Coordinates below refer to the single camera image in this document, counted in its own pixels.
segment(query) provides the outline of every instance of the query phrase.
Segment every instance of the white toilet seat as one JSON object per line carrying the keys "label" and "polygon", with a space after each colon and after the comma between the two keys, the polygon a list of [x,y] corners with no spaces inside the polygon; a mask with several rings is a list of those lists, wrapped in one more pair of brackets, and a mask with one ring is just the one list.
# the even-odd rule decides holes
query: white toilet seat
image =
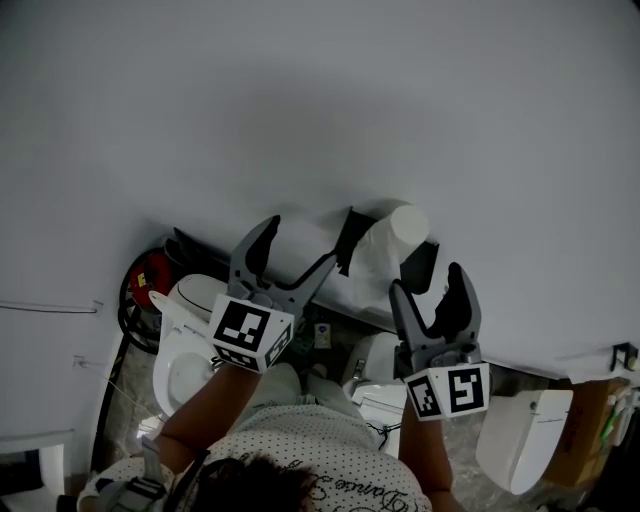
{"label": "white toilet seat", "polygon": [[213,376],[209,361],[214,356],[213,347],[193,333],[173,330],[162,340],[153,367],[153,389],[165,414],[171,416]]}

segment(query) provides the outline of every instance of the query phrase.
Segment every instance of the floor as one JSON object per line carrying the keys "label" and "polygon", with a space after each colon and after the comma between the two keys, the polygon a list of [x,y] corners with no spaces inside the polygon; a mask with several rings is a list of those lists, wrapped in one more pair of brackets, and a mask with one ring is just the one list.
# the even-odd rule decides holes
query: floor
{"label": "floor", "polygon": [[[318,318],[311,320],[313,325]],[[349,325],[349,321],[331,321],[332,344],[330,352],[323,352],[320,358],[329,367],[329,378],[339,380],[341,367],[346,362],[354,343],[360,339],[362,326]],[[318,359],[308,341],[308,327],[298,333],[302,341],[297,350],[287,349],[288,360],[294,366],[304,365],[309,358]],[[111,401],[105,426],[102,446],[99,451],[98,468],[105,468],[116,460],[140,451],[140,438],[154,432],[160,422],[155,415],[162,411],[155,401],[152,374],[154,356],[130,346],[127,349],[118,386],[140,406],[129,398],[115,393]],[[493,389],[543,389],[547,381],[528,374],[522,374],[501,367],[492,367]],[[475,461],[475,445],[482,427],[483,414],[463,416],[444,422],[444,437],[454,474],[454,493],[468,512],[533,512],[542,503],[562,499],[570,508],[579,496],[539,483],[522,496],[513,496],[496,486],[479,468]]]}

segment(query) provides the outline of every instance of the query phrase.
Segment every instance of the black strap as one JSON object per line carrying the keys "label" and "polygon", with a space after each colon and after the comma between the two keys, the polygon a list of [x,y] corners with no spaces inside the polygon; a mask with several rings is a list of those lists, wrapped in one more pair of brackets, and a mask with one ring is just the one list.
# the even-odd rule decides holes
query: black strap
{"label": "black strap", "polygon": [[198,455],[196,455],[193,464],[191,464],[189,470],[185,473],[180,482],[178,482],[176,490],[171,493],[171,495],[167,499],[167,502],[164,504],[164,512],[173,512],[178,507],[178,503],[180,503],[182,495],[185,493],[189,485],[191,485],[191,482],[195,478],[196,473],[198,472],[208,455],[209,450],[203,450]]}

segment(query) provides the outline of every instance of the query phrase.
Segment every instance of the red object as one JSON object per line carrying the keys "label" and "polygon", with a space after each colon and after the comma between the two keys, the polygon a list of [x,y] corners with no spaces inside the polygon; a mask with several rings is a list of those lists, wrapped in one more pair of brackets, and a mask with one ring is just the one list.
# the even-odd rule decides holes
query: red object
{"label": "red object", "polygon": [[169,295],[173,281],[169,258],[163,252],[150,254],[140,265],[129,273],[129,284],[133,300],[141,308],[155,309],[149,299],[149,292],[155,290]]}

